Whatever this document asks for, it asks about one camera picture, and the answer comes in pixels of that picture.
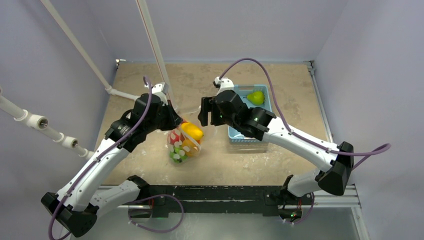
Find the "wrinkled red strawberry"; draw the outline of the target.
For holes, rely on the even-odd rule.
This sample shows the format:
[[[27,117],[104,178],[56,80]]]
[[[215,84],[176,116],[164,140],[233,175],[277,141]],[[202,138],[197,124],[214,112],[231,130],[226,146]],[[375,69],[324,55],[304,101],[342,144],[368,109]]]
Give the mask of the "wrinkled red strawberry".
[[[184,141],[184,136],[179,129],[171,130],[168,133],[167,141],[169,144],[174,145],[175,143],[182,143]]]

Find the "green pear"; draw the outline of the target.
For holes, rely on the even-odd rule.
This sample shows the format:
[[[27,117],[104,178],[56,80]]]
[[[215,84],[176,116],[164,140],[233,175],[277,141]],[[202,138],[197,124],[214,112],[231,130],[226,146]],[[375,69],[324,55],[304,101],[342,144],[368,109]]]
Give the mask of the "green pear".
[[[265,102],[265,95],[262,91],[254,91],[249,93],[244,97],[247,99],[251,104],[255,106],[260,106]]]

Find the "yellow mango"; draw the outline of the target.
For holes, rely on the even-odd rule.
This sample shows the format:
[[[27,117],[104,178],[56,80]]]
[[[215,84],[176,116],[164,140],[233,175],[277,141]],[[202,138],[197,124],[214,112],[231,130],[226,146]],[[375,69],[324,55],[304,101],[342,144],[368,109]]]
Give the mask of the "yellow mango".
[[[183,122],[181,124],[181,129],[196,141],[201,141],[204,137],[204,132],[191,122]]]

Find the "clear dotted zip bag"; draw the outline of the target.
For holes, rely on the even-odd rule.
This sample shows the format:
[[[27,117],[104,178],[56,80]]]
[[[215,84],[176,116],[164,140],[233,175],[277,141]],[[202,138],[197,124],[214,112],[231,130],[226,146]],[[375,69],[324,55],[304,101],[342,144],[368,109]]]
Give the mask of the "clear dotted zip bag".
[[[182,123],[168,132],[167,149],[169,158],[176,164],[197,157],[202,150],[205,131],[198,120],[200,107],[182,114]]]

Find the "green striped melon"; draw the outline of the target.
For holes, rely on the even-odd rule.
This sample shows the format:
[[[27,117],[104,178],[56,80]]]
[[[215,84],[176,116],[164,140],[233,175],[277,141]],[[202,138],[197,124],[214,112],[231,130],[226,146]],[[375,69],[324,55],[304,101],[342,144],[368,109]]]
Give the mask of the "green striped melon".
[[[183,163],[188,159],[186,152],[181,149],[178,149],[177,151],[170,151],[169,157],[175,163]]]

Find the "orange yellow round fruit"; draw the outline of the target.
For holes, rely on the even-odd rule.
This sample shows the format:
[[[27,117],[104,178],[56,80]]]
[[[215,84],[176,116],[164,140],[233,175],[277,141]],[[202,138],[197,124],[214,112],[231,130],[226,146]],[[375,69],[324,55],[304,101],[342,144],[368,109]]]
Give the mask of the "orange yellow round fruit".
[[[196,157],[200,153],[199,147],[189,139],[182,142],[181,148],[186,152],[188,157]]]

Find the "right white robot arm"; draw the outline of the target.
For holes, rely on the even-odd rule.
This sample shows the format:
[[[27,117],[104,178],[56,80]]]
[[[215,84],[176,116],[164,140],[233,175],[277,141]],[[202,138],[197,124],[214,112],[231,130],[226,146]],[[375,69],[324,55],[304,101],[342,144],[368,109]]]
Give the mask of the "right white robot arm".
[[[246,137],[282,147],[315,165],[311,172],[287,177],[280,191],[284,202],[292,204],[320,190],[335,196],[345,193],[354,164],[348,155],[353,152],[350,143],[337,145],[315,137],[311,143],[302,141],[280,117],[262,107],[248,107],[233,90],[203,97],[198,119],[203,127],[228,125]]]

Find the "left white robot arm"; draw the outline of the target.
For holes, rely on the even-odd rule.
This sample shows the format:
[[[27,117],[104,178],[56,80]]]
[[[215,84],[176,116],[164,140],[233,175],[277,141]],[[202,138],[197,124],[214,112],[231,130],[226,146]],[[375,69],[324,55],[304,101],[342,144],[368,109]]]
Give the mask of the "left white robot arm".
[[[97,194],[96,191],[112,170],[124,160],[147,135],[156,131],[170,131],[182,123],[164,93],[144,93],[134,107],[114,121],[95,153],[81,170],[58,192],[47,192],[41,203],[51,214],[48,238],[54,239],[53,226],[58,222],[67,229],[61,237],[81,237],[98,218],[126,203],[142,205],[148,200],[163,198],[137,175],[128,177],[120,185]]]

